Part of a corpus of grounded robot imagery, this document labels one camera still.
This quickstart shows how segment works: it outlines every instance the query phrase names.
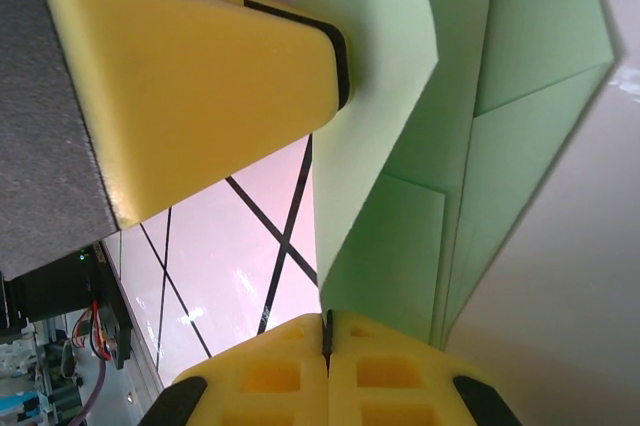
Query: gray foam pad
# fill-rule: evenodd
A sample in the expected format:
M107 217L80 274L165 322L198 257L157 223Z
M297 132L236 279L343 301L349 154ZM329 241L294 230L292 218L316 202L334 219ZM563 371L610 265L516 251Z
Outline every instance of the gray foam pad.
M0 271L116 230L46 0L0 0Z

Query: black rubber edge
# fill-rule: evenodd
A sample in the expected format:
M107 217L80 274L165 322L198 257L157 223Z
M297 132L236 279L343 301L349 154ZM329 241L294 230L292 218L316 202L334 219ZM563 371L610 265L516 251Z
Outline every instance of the black rubber edge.
M327 317L322 318L322 355L327 362L327 376L331 367L331 353L333 353L333 310L327 311Z
M169 386L138 426L187 426L206 389L207 381L199 376Z
M262 4L257 1L244 0L244 5L247 8L255 9L256 11L272 14L279 18L296 21L297 23L314 27L327 35L333 45L333 50L336 55L336 69L338 71L338 109L342 109L349 101L349 95L351 94L347 42L342 32L332 24L318 21L317 19L307 18L306 16L301 16L290 11L274 8L273 6L267 6L266 4Z
M456 376L453 384L478 426L522 426L500 394L477 379Z

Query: pink glossy floor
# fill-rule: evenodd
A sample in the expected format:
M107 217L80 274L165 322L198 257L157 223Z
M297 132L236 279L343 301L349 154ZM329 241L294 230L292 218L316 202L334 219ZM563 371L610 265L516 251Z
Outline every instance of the pink glossy floor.
M165 385L207 356L320 310L310 164L304 138L107 238Z

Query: white wall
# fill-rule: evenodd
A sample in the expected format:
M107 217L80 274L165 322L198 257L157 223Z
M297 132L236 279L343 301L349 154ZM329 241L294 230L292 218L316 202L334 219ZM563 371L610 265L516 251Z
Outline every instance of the white wall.
M620 60L457 321L525 424L640 424L640 0L605 0Z

